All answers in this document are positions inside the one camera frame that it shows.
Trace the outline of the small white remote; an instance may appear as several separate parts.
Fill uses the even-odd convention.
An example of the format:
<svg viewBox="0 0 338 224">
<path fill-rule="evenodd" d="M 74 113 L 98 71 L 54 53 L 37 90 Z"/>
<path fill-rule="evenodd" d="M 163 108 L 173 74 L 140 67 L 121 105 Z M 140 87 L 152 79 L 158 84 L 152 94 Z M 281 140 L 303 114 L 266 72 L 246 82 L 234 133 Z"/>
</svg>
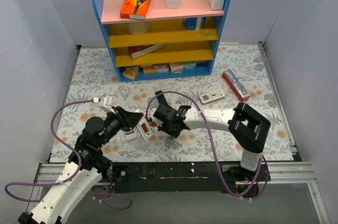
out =
<svg viewBox="0 0 338 224">
<path fill-rule="evenodd" d="M 136 129 L 142 139 L 145 141 L 148 141 L 154 134 L 153 129 L 150 127 L 148 121 L 144 117 L 138 122 Z"/>
</svg>

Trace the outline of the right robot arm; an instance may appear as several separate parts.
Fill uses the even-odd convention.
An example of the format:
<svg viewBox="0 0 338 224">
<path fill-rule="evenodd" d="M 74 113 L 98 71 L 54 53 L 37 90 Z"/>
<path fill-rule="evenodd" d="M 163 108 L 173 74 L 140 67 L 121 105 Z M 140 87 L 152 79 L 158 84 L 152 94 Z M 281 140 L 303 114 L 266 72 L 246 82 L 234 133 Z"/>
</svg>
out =
<svg viewBox="0 0 338 224">
<path fill-rule="evenodd" d="M 213 129 L 232 134 L 243 148 L 239 175 L 248 181 L 257 176 L 258 162 L 271 123 L 250 105 L 240 102 L 234 109 L 199 111 L 191 106 L 180 106 L 176 110 L 159 104 L 151 110 L 150 117 L 158 123 L 159 131 L 174 138 L 181 131 L 192 129 Z"/>
</svg>

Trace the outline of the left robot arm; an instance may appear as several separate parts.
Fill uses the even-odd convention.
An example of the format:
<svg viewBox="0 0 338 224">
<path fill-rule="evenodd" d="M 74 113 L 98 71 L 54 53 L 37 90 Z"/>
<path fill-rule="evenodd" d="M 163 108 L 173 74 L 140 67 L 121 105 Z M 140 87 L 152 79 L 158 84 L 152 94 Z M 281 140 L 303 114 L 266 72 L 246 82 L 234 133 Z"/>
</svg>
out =
<svg viewBox="0 0 338 224">
<path fill-rule="evenodd" d="M 90 189 L 112 177 L 112 162 L 101 149 L 119 131 L 135 128 L 143 118 L 143 113 L 119 106 L 111 108 L 105 119 L 89 118 L 58 179 L 30 212 L 19 216 L 19 223 L 66 223 Z"/>
</svg>

